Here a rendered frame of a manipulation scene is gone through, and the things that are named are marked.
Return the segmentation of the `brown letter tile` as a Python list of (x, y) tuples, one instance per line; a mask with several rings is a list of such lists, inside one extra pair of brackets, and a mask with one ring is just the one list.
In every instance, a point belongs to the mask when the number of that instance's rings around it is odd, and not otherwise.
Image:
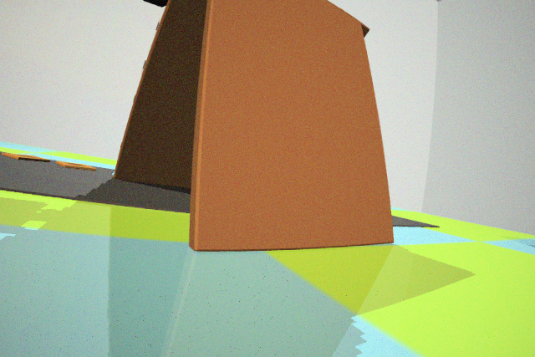
[(92, 166), (88, 166), (85, 164), (78, 164), (78, 163), (65, 162), (65, 161), (56, 161), (56, 164), (58, 164), (59, 166), (68, 167), (68, 168), (96, 171), (96, 168), (93, 168)]
[(50, 162), (50, 160), (47, 160), (47, 159), (44, 159), (44, 158), (41, 158), (41, 157), (37, 157), (37, 156), (31, 156), (31, 155), (9, 154), (9, 153), (3, 153), (3, 152), (2, 152), (2, 155), (10, 157), (10, 158), (13, 158), (13, 159), (18, 159), (18, 160)]

